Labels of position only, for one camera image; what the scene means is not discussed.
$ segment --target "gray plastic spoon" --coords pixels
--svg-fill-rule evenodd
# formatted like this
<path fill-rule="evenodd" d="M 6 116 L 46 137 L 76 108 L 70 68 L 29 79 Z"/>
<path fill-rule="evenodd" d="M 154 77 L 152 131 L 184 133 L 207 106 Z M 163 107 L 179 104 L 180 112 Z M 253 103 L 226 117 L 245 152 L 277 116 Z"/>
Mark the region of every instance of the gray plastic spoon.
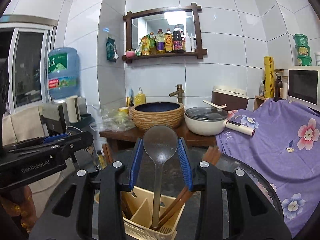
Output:
<path fill-rule="evenodd" d="M 163 164 L 176 152 L 178 148 L 178 136 L 168 126 L 153 126 L 143 136 L 143 147 L 156 166 L 152 212 L 152 227 L 156 228 L 159 225 Z"/>

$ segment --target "sink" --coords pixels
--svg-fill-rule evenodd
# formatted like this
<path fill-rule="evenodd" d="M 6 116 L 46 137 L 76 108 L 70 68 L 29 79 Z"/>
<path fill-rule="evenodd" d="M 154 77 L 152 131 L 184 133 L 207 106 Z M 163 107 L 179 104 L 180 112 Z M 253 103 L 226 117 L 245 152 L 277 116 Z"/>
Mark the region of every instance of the sink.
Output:
<path fill-rule="evenodd" d="M 134 124 L 143 130 L 155 125 L 175 128 L 183 120 L 184 106 L 174 102 L 152 102 L 134 106 L 130 109 Z"/>

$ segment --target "white container lid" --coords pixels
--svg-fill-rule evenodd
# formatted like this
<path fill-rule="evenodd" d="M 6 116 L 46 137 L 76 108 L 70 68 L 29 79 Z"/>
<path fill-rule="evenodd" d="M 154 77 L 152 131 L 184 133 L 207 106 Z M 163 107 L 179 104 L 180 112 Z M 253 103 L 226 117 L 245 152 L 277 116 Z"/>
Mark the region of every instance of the white container lid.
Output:
<path fill-rule="evenodd" d="M 245 90 L 228 86 L 214 86 L 212 92 L 249 99 Z"/>

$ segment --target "pot handle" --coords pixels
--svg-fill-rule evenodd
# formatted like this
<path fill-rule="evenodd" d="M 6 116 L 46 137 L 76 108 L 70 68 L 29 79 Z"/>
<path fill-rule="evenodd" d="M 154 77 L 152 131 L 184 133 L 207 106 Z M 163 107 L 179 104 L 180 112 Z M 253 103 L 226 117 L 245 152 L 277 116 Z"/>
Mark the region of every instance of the pot handle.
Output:
<path fill-rule="evenodd" d="M 213 107 L 215 107 L 215 108 L 217 108 L 217 109 L 219 109 L 219 110 L 227 107 L 226 104 L 224 104 L 223 106 L 218 106 L 218 105 L 215 105 L 214 103 L 211 103 L 211 102 L 209 102 L 209 101 L 207 101 L 207 100 L 203 100 L 203 102 L 206 103 L 206 104 L 208 104 L 208 105 L 210 105 L 210 106 L 213 106 Z"/>
<path fill-rule="evenodd" d="M 238 131 L 238 132 L 250 135 L 250 136 L 253 136 L 254 132 L 256 131 L 253 128 L 250 128 L 248 126 L 245 126 L 245 125 L 242 125 L 240 123 L 233 122 L 233 121 L 227 121 L 226 127 L 231 129 L 231 130 L 235 130 L 235 131 Z"/>

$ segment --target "purple tablecloth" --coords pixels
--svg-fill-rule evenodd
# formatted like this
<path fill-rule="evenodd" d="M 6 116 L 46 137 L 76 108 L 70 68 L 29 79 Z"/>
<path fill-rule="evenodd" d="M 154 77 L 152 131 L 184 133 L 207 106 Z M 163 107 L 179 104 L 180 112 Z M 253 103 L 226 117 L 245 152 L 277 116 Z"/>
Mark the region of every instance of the purple tablecloth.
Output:
<path fill-rule="evenodd" d="M 268 99 L 255 112 L 229 111 L 228 119 L 255 135 L 225 129 L 219 149 L 248 164 L 274 187 L 294 237 L 320 201 L 320 116 L 297 102 Z"/>

